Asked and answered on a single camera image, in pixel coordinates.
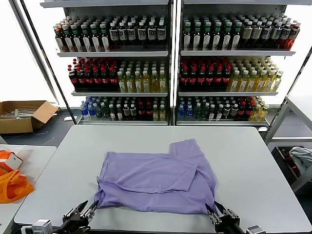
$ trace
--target bottle label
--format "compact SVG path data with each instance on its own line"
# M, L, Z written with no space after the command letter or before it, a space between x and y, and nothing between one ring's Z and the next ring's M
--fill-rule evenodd
M122 121L122 113L117 113L119 121Z
M210 36L209 35L204 36L203 50L208 50L209 41Z
M231 90L230 90L230 92L235 92L236 86L237 86L237 81L236 81L236 80L233 80L232 85L231 85Z
M69 51L73 52L74 46L73 46L72 40L70 38L65 38L65 41L66 41Z
M162 92L162 93L164 93L166 90L165 90L165 88L166 88L166 82L164 81L164 80L160 80L159 81L159 85L160 85L160 91Z
M270 38L271 29L270 28L262 28L261 39L267 40Z
M127 81L127 87L128 87L128 92L132 93L133 92L133 90L132 90L132 82Z
M157 113L153 113L153 120L158 121L158 114Z
M141 93L141 82L140 81L136 81L136 92Z
M111 119L112 119L112 121L115 121L115 114L114 113L111 113Z
M261 91L263 84L264 84L263 80L259 81L259 83L257 85L256 92L260 92Z
M289 33L291 32L290 28L283 28L280 39L286 40L289 36Z
M128 33L128 39L129 40L135 40L137 39L136 33L135 33L135 29L127 29L127 33Z
M148 93L150 91L149 90L149 84L147 81L143 82L143 88L144 88L145 93Z
M273 28L270 38L271 39L279 39L279 36L281 35L282 29L278 29L278 28Z
M117 29L115 29L115 30L110 29L109 30L109 34L111 35L111 40L112 41L119 40L119 34L118 34L118 30Z
M195 35L194 40L193 40L193 50L198 50L199 41L200 41L200 36Z
M122 93L126 92L125 83L124 82L119 82L119 87L120 87L120 91Z
M210 83L212 83L213 82L213 78L211 78L211 77L209 77L209 78L206 78L206 82L208 83L208 84L210 84Z
M60 38L56 38L56 40L57 40L57 44L58 44L59 50L60 50L61 52L64 52L64 51L65 51L65 48L64 48L64 45L63 45L62 40L61 40Z
M160 114L160 121L165 121L166 114Z
M239 92L243 92L244 89L245 89L245 86L246 86L246 83L247 81L243 80L241 83L240 83L240 87L239 87Z
M184 50L190 50L190 40L191 36L189 35L184 36Z
M209 114L209 121L211 121L211 120L213 120L214 119L214 114L212 113L212 114Z
M236 50L238 46L240 35L235 35L233 37L232 50Z
M156 29L155 28L149 28L148 29L148 40L155 40L157 37Z
M219 36L219 35L215 35L215 36L214 36L214 41L213 41L212 50L217 50L217 49L218 49L219 40L220 40L220 36Z
M94 48L95 48L96 52L100 52L98 38L93 37L92 41L93 41L93 45L94 45Z
M158 38L158 40L165 40L166 39L166 29L165 28L158 28L157 29L157 38Z
M222 50L227 50L229 47L231 36L230 35L225 35L223 39L223 44L222 44Z
M83 52L79 38L74 38L74 43L76 45L77 51L78 52Z
M272 83L273 83L273 81L268 81L268 82L266 83L265 88L264 88L263 91L264 91L264 92L269 92L270 89L271 89Z
M262 28L253 28L253 32L251 35L252 39L259 39L261 35Z
M292 28L291 32L289 33L288 39L295 40L298 36L299 31L300 30L298 28Z
M216 115L216 120L217 120L217 121L220 120L221 117L222 117L222 114L217 114L217 115Z
M87 52L92 52L89 38L83 38L84 45L86 47Z
M102 37L102 42L103 42L103 45L104 45L104 50L105 51L110 51L108 38L107 37Z
M119 39L120 40L126 40L127 38L127 29L119 29L118 30Z
M146 40L146 29L137 29L138 31L138 39L139 40Z
M253 86L254 86L254 81L253 80L249 81L246 92L251 92L253 90Z
M253 28L244 27L242 38L243 39L249 39L250 36L252 35L252 32L253 32Z

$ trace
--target yellow juice bottle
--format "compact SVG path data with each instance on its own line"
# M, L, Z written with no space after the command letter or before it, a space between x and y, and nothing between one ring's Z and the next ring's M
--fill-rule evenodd
M258 80L256 80L255 84L253 85L253 91L254 92L261 92L261 89L262 89L264 82L265 82L266 74L267 74L266 70L261 71L261 74L260 74Z
M266 78L266 81L264 82L264 85L261 89L262 92L269 92L273 83L273 78L275 75L275 71L271 70L269 71L269 76Z
M258 117L259 117L259 113L260 113L260 105L257 104L252 112L252 114L250 115L248 121L257 121Z
M235 92L239 79L239 71L235 70L232 81L229 82L227 91Z

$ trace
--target cardboard box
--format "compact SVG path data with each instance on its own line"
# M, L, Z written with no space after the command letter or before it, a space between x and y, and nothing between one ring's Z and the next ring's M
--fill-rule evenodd
M47 101L4 101L0 102L0 115L23 108L35 108L36 111L29 118L0 119L0 134L31 133L41 128L58 109Z

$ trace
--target metal shelving unit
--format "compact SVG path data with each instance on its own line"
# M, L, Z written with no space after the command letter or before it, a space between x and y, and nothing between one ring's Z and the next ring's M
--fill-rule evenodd
M96 97L166 97L168 93L119 93L119 92L72 92L73 96L96 96Z
M192 96L275 96L277 92L179 92L180 97Z

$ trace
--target bottle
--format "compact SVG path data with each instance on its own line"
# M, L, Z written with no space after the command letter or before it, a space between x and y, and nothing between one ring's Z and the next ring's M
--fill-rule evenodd
M241 36L241 27L242 27L242 22L237 22L236 23L236 27L235 27L235 31L233 33L233 40L232 40L232 45L231 45L231 50L236 50L239 40L240 40L240 36Z
M301 23L294 24L292 26L291 32L289 33L288 39L285 41L283 48L290 50L293 46L294 40L300 32Z
M257 71L252 70L251 75L249 76L249 79L247 81L245 92L252 92L253 91L256 76L257 76Z
M263 109L260 110L260 113L259 113L259 117L257 119L257 121L265 121L265 118L268 114L268 108L269 108L269 105L264 105L263 106Z
M101 29L101 34L100 34L100 38L102 40L102 51L111 51L110 47L109 47L109 39L108 39L108 33L107 33L107 29L106 29L106 24L100 24L99 25L100 29Z
M250 40L248 41L248 44L253 45L253 47L256 47L255 44L257 44L260 35L262 31L262 22L258 21L256 25L253 26L253 31L250 36Z
M165 93L167 91L167 80L165 77L165 71L161 70L159 72L159 85L160 85L160 92Z
M157 39L159 44L166 44L166 27L164 26L163 21L160 21L157 27Z
M237 112L238 112L238 105L237 104L232 105L231 111L230 111L230 118L235 119Z
M248 21L247 24L243 26L243 33L240 39L240 44L242 44L244 47L247 46L247 42L250 39L252 32L253 32L253 27L252 27L253 22Z
M223 42L221 44L222 50L227 50L229 48L229 43L231 40L231 27L232 22L226 22L225 32L223 32L222 38Z
M232 80L231 83L229 83L227 91L235 92L237 90L236 87L237 87L237 84L238 84L238 79L239 79L239 71L236 70L236 71L234 71L233 80Z
M281 36L279 37L277 44L280 46L281 49L284 49L284 44L291 32L291 23L290 22L286 22L285 26L282 29L282 33Z
M254 111L252 112L252 114L250 115L248 121L257 121L258 117L259 117L259 113L260 113L260 105L257 104L255 106Z
M211 27L211 22L205 22L205 30L203 34L203 50L208 50L210 48L210 27Z
M193 32L193 50L198 50L200 43L200 22L195 23L195 29Z
M73 36L70 35L70 33L69 33L68 25L63 25L62 28L63 28L63 32L65 34L65 42L67 44L67 48L68 48L69 52L75 52L76 47L74 46Z
M212 50L217 50L219 47L221 25L221 22L215 23Z
M243 75L241 77L241 79L238 81L237 84L237 91L238 92L243 92L245 90L246 84L247 84L247 79L248 79L248 71L244 70L243 71Z
M158 121L158 115L159 115L159 112L158 112L157 104L154 104L153 105L153 120L154 121Z
M146 44L146 28L143 22L139 23L139 28L137 29L138 40L140 45Z
M261 89L262 92L269 92L271 89L271 86L273 84L275 71L271 70L269 71L269 76L267 77L266 81L264 82L264 85Z
M157 76L157 71L152 71L152 93L159 93L159 80Z
M237 111L237 118L238 119L244 118L245 105L246 105L246 102L244 102L244 101L240 104L238 111Z
M136 121L137 120L137 109L136 106L132 103L130 107L130 115L131 115L131 120Z
M266 25L262 28L259 44L262 44L262 47L267 47L266 43L271 36L272 31L272 21L268 21Z
M284 73L283 71L277 72L275 83L273 84L273 86L271 88L272 92L276 92L277 91L278 86L281 83L281 77L282 77L283 73Z

